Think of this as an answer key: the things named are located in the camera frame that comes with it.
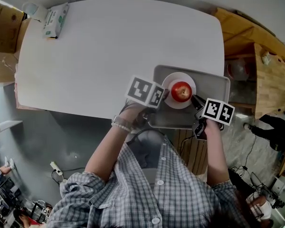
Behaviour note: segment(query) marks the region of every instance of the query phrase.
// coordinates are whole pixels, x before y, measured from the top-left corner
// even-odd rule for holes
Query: power strip
[[[55,162],[51,162],[50,163],[51,167],[54,169],[54,171],[56,171],[57,175],[58,176],[62,176],[63,175],[63,172],[61,171],[61,169],[56,165]]]

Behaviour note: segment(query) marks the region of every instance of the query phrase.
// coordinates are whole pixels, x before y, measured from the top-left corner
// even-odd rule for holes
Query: tissue box
[[[42,31],[43,38],[58,38],[67,15],[68,7],[68,3],[64,3],[53,6],[48,10],[46,22]]]

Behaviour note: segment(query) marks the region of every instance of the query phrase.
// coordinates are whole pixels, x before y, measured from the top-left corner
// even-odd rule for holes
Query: bracelet
[[[117,126],[120,127],[128,132],[131,132],[133,130],[133,125],[132,123],[128,122],[127,120],[119,117],[119,116],[115,116],[112,119],[112,126]]]
[[[125,127],[125,126],[122,126],[121,124],[111,123],[111,125],[115,126],[115,127],[120,127],[122,129],[126,130],[127,132],[131,132],[132,131],[132,129],[129,129],[129,128]]]

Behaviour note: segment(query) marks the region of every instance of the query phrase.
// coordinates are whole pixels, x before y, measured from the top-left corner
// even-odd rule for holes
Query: black pants
[[[228,172],[230,181],[236,186],[237,190],[241,193],[244,199],[248,198],[250,194],[256,191],[254,188],[250,187],[246,182],[244,182],[244,180],[234,171],[228,169]]]
[[[264,123],[269,124],[274,129],[264,130],[253,126],[251,132],[254,133],[256,136],[268,139],[270,141],[270,146],[273,149],[277,151],[283,151],[285,149],[285,120],[268,115],[262,116],[260,120]]]

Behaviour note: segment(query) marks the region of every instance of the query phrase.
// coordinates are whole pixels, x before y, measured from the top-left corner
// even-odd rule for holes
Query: white table
[[[130,77],[152,80],[157,65],[223,75],[219,21],[153,0],[86,0],[70,4],[57,40],[31,21],[18,65],[26,106],[102,118],[118,114]]]

